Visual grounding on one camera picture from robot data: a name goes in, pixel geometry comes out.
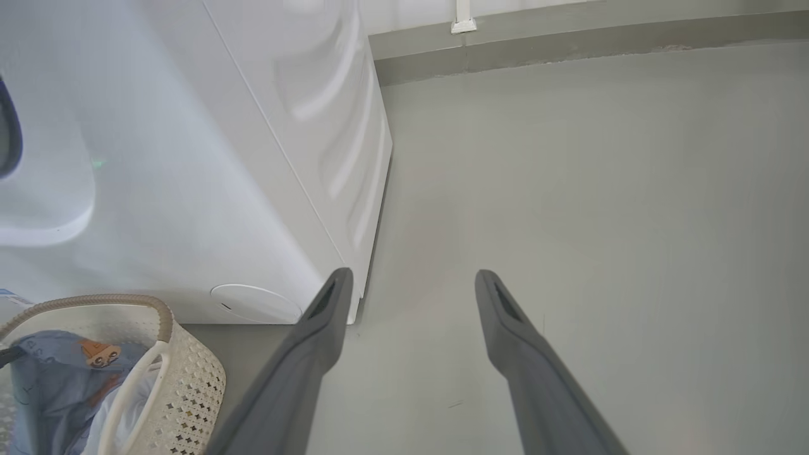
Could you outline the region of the white front-load washing machine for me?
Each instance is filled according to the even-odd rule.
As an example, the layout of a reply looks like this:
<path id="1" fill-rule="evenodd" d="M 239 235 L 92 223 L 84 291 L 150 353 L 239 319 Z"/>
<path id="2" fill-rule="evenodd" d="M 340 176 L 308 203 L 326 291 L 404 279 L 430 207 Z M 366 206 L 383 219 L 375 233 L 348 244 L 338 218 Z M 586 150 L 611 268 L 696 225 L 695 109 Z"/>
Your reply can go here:
<path id="1" fill-rule="evenodd" d="M 0 289 L 149 294 L 254 324 L 210 290 L 303 310 L 372 264 L 392 135 L 358 0 L 0 0 L 23 155 L 0 179 Z"/>

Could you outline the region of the grey rubber door seal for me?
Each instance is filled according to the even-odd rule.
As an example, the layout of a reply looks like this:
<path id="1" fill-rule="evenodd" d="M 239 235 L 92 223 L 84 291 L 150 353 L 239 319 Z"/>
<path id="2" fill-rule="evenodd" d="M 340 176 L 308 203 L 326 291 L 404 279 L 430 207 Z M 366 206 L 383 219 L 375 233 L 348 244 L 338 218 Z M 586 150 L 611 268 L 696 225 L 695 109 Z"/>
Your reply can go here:
<path id="1" fill-rule="evenodd" d="M 22 161 L 23 135 L 20 119 L 5 80 L 0 76 L 0 179 L 17 170 Z"/>

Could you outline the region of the pale blue white garment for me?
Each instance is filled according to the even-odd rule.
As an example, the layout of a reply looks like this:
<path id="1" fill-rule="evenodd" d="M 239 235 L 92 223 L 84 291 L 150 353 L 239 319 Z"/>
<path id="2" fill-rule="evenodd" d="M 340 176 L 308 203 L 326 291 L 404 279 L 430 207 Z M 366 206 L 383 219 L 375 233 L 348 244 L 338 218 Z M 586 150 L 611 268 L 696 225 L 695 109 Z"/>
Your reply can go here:
<path id="1" fill-rule="evenodd" d="M 118 429 L 116 429 L 113 443 L 114 455 L 118 455 L 119 452 L 121 452 L 130 435 L 133 433 L 145 404 L 147 404 L 149 400 L 161 367 L 162 363 L 160 361 L 149 366 L 147 372 L 138 381 L 138 385 L 136 389 L 134 389 L 133 398 L 130 400 L 129 404 L 125 406 L 118 423 Z M 99 403 L 87 435 L 83 438 L 85 447 L 82 455 L 98 455 L 101 433 L 103 432 L 107 417 L 109 417 L 113 401 L 116 399 L 116 395 L 118 395 L 120 383 L 122 383 L 122 380 L 114 377 L 112 380 L 108 380 L 102 389 L 105 394 L 103 395 L 102 401 Z"/>

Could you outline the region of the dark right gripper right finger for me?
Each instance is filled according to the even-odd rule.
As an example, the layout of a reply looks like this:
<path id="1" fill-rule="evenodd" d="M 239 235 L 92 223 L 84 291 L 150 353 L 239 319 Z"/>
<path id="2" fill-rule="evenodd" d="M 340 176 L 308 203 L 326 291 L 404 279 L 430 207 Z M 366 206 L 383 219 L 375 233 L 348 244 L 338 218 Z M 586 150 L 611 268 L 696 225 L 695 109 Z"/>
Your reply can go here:
<path id="1" fill-rule="evenodd" d="M 630 455 L 502 279 L 478 270 L 487 354 L 506 378 L 525 455 Z"/>

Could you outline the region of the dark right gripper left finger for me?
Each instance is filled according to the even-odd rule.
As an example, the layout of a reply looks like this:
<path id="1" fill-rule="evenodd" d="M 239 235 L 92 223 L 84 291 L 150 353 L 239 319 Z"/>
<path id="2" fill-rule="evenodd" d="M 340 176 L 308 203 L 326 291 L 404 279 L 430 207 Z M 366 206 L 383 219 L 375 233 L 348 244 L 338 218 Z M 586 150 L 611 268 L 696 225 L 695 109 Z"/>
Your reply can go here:
<path id="1" fill-rule="evenodd" d="M 275 349 L 205 455 L 306 455 L 322 380 L 341 356 L 353 292 L 352 271 L 330 274 Z"/>

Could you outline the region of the round white filter cover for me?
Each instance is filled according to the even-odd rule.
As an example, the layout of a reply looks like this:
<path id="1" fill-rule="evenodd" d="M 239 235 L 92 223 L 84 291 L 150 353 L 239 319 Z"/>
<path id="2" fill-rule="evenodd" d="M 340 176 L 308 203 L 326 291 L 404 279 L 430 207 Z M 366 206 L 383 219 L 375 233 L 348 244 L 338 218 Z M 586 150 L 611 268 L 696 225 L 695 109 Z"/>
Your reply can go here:
<path id="1" fill-rule="evenodd" d="M 228 313 L 254 324 L 291 325 L 303 316 L 303 310 L 286 297 L 242 283 L 214 287 L 210 297 Z"/>

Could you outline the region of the blue garment with orange print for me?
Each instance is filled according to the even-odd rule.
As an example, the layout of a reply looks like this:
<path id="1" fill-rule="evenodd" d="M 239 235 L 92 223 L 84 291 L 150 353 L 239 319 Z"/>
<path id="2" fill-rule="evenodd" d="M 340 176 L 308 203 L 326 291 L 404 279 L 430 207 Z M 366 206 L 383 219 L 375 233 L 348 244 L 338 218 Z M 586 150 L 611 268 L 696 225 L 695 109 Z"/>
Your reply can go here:
<path id="1" fill-rule="evenodd" d="M 9 455 L 82 455 L 103 401 L 147 350 L 60 329 L 14 342 L 0 355 L 16 406 Z"/>

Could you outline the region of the cream perforated laundry basket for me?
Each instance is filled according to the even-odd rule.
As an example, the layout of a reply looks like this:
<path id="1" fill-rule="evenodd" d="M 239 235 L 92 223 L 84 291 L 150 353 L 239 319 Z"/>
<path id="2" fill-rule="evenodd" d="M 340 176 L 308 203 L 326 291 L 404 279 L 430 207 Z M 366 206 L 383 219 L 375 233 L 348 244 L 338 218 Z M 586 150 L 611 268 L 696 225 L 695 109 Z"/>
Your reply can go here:
<path id="1" fill-rule="evenodd" d="M 114 455 L 125 406 L 149 366 L 161 362 L 156 383 L 133 433 L 118 455 L 205 455 L 226 388 L 222 363 L 152 296 L 94 294 L 38 303 L 0 326 L 0 355 L 21 337 L 60 329 L 109 344 L 148 350 L 119 385 L 98 455 Z M 11 368 L 0 368 L 0 454 L 9 455 L 16 415 Z"/>

